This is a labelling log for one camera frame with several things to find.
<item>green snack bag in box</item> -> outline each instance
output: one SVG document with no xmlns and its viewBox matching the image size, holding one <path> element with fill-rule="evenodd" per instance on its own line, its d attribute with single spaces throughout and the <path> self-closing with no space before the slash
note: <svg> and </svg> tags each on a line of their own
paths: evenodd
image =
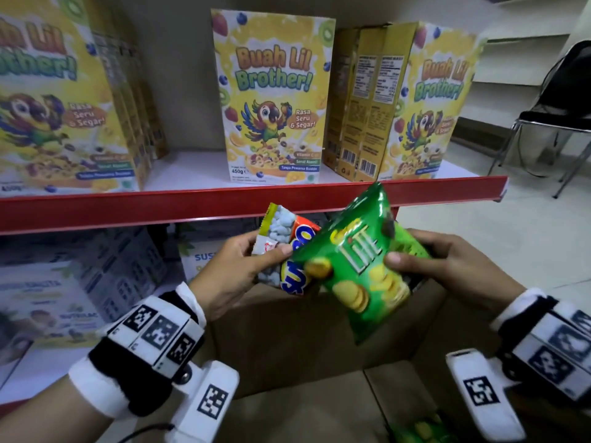
<svg viewBox="0 0 591 443">
<path fill-rule="evenodd" d="M 424 280 L 384 266 L 389 251 L 430 258 L 394 221 L 384 187 L 374 183 L 291 258 L 349 308 L 355 340 L 361 342 Z"/>
</svg>

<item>red shelf edge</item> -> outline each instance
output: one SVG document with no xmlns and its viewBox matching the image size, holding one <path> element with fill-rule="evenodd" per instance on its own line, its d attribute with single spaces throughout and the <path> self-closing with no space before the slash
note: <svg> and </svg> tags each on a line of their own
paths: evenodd
<svg viewBox="0 0 591 443">
<path fill-rule="evenodd" d="M 507 178 L 386 181 L 393 207 L 500 200 Z M 270 202 L 296 213 L 345 208 L 371 183 L 244 186 L 214 190 L 144 191 L 0 199 L 0 234 L 97 229 L 264 215 Z"/>
</svg>

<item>blue lettering on candy bag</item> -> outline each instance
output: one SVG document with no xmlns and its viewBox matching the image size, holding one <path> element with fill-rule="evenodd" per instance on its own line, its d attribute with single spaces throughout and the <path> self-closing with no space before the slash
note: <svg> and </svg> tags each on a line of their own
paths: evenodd
<svg viewBox="0 0 591 443">
<path fill-rule="evenodd" d="M 309 225 L 298 225 L 295 229 L 294 239 L 291 242 L 292 248 L 295 250 L 301 247 L 314 238 L 315 235 L 316 232 Z M 304 269 L 290 259 L 281 265 L 281 278 L 281 289 L 291 294 L 304 293 L 304 288 L 308 284 Z"/>
</svg>

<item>hand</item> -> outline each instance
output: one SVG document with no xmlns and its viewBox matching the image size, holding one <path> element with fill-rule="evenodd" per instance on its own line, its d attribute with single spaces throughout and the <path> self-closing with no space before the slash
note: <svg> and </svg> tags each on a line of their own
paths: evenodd
<svg viewBox="0 0 591 443">
<path fill-rule="evenodd" d="M 432 249 L 434 259 L 390 252 L 384 264 L 397 272 L 420 273 L 435 279 L 451 294 L 484 306 L 498 315 L 525 288 L 494 264 L 483 252 L 453 234 L 408 230 Z"/>
<path fill-rule="evenodd" d="M 280 244 L 265 254 L 251 256 L 257 234 L 254 230 L 228 239 L 189 284 L 208 321 L 220 318 L 240 300 L 259 272 L 292 254 L 291 245 Z"/>
</svg>

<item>black chair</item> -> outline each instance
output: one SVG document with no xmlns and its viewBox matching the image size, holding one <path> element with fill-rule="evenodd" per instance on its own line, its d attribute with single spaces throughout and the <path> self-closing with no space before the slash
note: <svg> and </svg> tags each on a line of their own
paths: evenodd
<svg viewBox="0 0 591 443">
<path fill-rule="evenodd" d="M 488 175 L 497 162 L 502 166 L 511 143 L 520 133 L 524 124 L 591 133 L 591 40 L 584 40 L 572 46 L 565 57 L 546 75 L 540 96 L 531 110 L 523 111 L 511 127 L 511 133 L 495 155 Z M 573 165 L 560 178 L 560 189 L 553 195 L 558 199 L 565 186 L 577 174 L 587 158 L 591 156 L 591 142 L 577 157 Z"/>
</svg>

